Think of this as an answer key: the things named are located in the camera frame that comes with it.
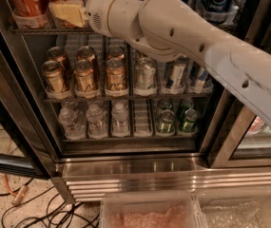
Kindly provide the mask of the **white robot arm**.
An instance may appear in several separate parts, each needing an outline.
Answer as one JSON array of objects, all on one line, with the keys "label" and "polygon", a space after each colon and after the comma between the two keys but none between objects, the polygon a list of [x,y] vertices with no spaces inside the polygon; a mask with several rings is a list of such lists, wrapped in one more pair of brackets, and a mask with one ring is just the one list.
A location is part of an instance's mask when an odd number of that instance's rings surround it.
[{"label": "white robot arm", "polygon": [[185,55],[271,127],[271,55],[206,22],[181,0],[85,0],[93,31],[160,62]]}]

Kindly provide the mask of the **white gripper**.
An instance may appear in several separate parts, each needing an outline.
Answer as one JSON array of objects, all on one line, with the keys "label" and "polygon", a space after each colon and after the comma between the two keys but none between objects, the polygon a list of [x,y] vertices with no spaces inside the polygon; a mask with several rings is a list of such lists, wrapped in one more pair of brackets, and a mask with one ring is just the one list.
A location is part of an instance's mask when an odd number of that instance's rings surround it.
[{"label": "white gripper", "polygon": [[87,23],[97,33],[111,37],[108,27],[110,6],[115,0],[82,0],[57,1],[49,3],[52,16],[63,27],[83,28]]}]

